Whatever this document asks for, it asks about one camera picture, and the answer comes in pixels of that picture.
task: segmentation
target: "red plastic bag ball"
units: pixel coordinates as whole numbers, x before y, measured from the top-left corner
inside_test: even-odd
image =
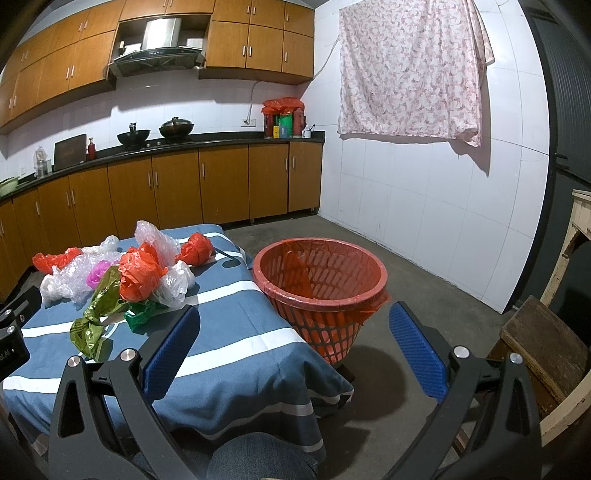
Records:
[[[139,249],[129,247],[119,262],[121,298],[131,303],[147,300],[167,272],[168,268],[160,267],[158,254],[149,243],[144,242]]]
[[[69,248],[65,253],[60,255],[43,255],[39,253],[33,257],[33,265],[40,272],[46,275],[52,275],[52,267],[57,267],[61,270],[78,255],[82,255],[82,250],[76,247]]]
[[[187,265],[198,267],[203,265],[213,254],[213,245],[209,238],[195,232],[189,237],[187,243],[181,247],[181,252],[174,259],[175,262],[182,260]]]

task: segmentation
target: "orange plastic basket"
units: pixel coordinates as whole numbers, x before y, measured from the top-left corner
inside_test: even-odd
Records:
[[[384,264],[364,248],[330,238],[269,245],[255,257],[253,274],[277,313],[332,365],[391,299]]]

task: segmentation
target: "black pot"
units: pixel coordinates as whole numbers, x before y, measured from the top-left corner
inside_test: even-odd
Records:
[[[160,127],[160,134],[167,140],[181,141],[187,138],[193,131],[194,125],[189,120],[183,120],[174,116],[172,120],[165,122]]]

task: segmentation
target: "concrete floor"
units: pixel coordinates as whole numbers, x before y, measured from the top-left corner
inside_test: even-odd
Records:
[[[498,314],[441,278],[319,216],[226,232],[253,256],[273,242],[298,236],[360,245],[384,262],[393,301],[405,301],[422,323],[438,328],[452,345],[465,345],[480,356],[490,351],[512,315]],[[319,478],[379,479],[404,453],[436,403],[424,395],[388,329],[388,306],[365,323],[344,363],[356,375],[355,394],[342,411],[319,420],[327,452]],[[455,458],[450,452],[446,462]]]

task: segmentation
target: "stainless steel range hood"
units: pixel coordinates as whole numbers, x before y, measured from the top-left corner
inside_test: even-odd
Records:
[[[124,54],[109,65],[116,77],[165,70],[192,69],[202,64],[200,48],[177,46],[180,18],[159,18],[148,21],[139,51]]]

